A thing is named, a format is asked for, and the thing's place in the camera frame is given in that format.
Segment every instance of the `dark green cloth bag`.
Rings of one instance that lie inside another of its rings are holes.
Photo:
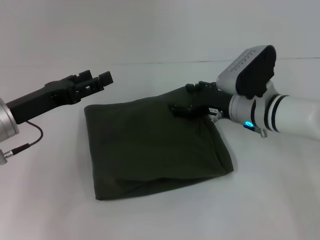
[[[128,103],[85,108],[95,198],[146,196],[232,172],[229,152],[207,116],[174,117],[184,87]]]

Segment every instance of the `black ring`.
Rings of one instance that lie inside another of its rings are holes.
[[[270,100],[268,101],[268,103],[266,104],[266,107],[265,107],[265,111],[264,111],[264,125],[265,127],[272,131],[271,128],[269,127],[269,123],[268,123],[268,114],[269,114],[269,109],[271,107],[271,104],[272,102],[275,100],[276,97],[278,97],[280,94],[275,94],[273,95]]]
[[[281,100],[284,99],[284,98],[287,97],[287,96],[288,96],[288,95],[282,95],[281,97],[279,97],[279,98],[276,100],[276,102],[275,102],[275,104],[274,104],[274,107],[273,107],[273,109],[272,109],[271,124],[272,124],[273,129],[274,129],[275,131],[277,131],[278,133],[279,133],[279,131],[278,131],[278,129],[276,128],[276,112],[277,112],[277,108],[278,108]]]
[[[256,102],[256,100],[254,100],[254,102],[252,104],[252,108],[251,108],[251,122],[255,127],[257,126],[256,121],[255,121],[256,106],[257,106],[257,102]]]

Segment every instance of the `white wall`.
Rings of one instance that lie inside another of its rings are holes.
[[[114,83],[32,120],[43,140],[0,168],[0,239],[319,239],[319,142],[262,139],[222,120],[235,172],[99,202],[83,112],[214,81],[244,49],[262,44],[277,50],[279,92],[320,100],[319,7],[315,0],[1,0],[5,102],[87,69],[110,70]],[[38,137],[26,124],[19,129],[1,149]]]

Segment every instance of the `black cable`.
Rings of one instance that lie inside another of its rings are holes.
[[[29,122],[29,121],[25,121],[25,122],[26,122],[27,124],[30,124],[31,126],[34,126],[34,127],[37,128],[37,129],[39,129],[39,131],[40,131],[40,133],[41,133],[40,137],[39,137],[36,141],[34,141],[33,143],[30,143],[30,144],[29,144],[30,147],[31,147],[31,146],[37,144],[38,142],[40,142],[40,140],[44,137],[44,131],[42,131],[42,129],[41,129],[38,125],[35,125],[35,124],[32,123],[32,122]]]
[[[37,144],[38,142],[40,142],[40,140],[44,137],[44,131],[42,131],[42,129],[38,125],[35,125],[34,123],[29,122],[29,121],[25,121],[25,122],[27,124],[30,124],[31,126],[34,126],[35,128],[37,128],[40,131],[41,135],[36,141],[34,141],[32,143],[26,143],[26,144],[24,144],[22,146],[19,146],[17,148],[12,149],[10,151],[10,152],[12,152],[12,155],[16,155],[16,154],[18,154],[18,153],[30,148],[31,146],[33,146],[33,145]]]

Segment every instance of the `white backdrop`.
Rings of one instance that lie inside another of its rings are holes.
[[[320,239],[320,143],[217,127],[235,171],[147,197],[95,200],[84,107],[215,81],[244,49],[272,44],[283,94],[320,100],[315,0],[0,0],[5,102],[90,69],[114,83],[32,122],[43,140],[0,167],[2,240]],[[22,124],[4,151],[34,141]]]

